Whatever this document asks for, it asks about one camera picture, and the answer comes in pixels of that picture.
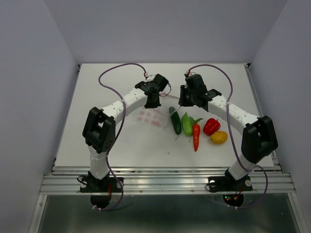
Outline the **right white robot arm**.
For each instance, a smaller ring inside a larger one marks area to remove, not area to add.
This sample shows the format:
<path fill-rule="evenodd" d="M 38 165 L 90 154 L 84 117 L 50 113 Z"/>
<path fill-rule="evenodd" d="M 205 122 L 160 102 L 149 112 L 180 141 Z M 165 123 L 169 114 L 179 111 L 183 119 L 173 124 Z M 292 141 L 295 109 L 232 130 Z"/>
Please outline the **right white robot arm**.
<path fill-rule="evenodd" d="M 242 135 L 241 154 L 224 176 L 224 185 L 235 189 L 255 165 L 278 148 L 272 119 L 255 116 L 229 102 L 219 91 L 207 90 L 203 78 L 194 74 L 180 86 L 179 105 L 197 106 L 225 120 Z"/>

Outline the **clear pink-dotted zip bag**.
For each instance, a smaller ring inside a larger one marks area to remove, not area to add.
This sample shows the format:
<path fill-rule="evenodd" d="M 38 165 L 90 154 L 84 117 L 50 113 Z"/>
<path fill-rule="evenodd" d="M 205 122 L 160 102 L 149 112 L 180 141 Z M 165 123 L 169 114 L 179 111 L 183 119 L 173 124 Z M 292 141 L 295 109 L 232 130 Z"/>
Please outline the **clear pink-dotted zip bag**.
<path fill-rule="evenodd" d="M 178 105 L 179 97 L 168 95 L 165 97 L 160 97 L 161 106 L 157 108 L 146 109 L 144 106 L 136 109 L 129 118 L 133 123 L 151 127 L 165 129 L 171 123 L 170 111 L 172 107 L 174 110 L 179 109 Z"/>

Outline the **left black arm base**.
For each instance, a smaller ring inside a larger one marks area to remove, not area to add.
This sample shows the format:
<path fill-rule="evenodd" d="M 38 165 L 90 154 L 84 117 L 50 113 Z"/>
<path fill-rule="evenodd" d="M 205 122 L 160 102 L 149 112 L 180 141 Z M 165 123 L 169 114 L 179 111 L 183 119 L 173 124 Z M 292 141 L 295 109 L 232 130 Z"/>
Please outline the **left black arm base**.
<path fill-rule="evenodd" d="M 80 184 L 80 193 L 90 194 L 92 208 L 102 211 L 112 211 L 123 198 L 123 177 L 118 181 L 108 173 L 103 179 L 96 179 L 89 171 L 87 175 L 76 178 Z"/>

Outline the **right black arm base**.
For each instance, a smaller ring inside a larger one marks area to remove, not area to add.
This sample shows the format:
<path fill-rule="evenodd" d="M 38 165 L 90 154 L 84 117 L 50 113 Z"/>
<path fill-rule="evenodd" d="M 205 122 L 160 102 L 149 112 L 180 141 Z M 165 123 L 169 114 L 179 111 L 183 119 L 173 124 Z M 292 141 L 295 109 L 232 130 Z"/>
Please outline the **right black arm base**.
<path fill-rule="evenodd" d="M 223 200 L 229 207 L 240 208 L 244 202 L 243 192 L 253 190 L 248 175 L 235 180 L 227 169 L 223 176 L 211 176 L 205 184 L 205 189 L 211 193 L 224 192 Z"/>

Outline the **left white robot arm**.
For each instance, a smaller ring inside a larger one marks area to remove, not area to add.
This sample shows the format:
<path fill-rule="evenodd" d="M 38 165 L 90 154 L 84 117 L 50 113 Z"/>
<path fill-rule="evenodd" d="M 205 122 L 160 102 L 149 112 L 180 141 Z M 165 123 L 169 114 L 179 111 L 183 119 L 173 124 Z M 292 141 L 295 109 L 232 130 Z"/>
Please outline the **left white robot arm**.
<path fill-rule="evenodd" d="M 120 100 L 104 108 L 93 107 L 87 116 L 82 132 L 90 152 L 90 174 L 93 176 L 91 185 L 97 191 L 108 187 L 109 174 L 106 157 L 117 139 L 116 126 L 123 126 L 125 117 L 140 107 L 157 108 L 160 104 L 160 92 L 169 81 L 160 74 L 153 80 L 141 81 Z"/>

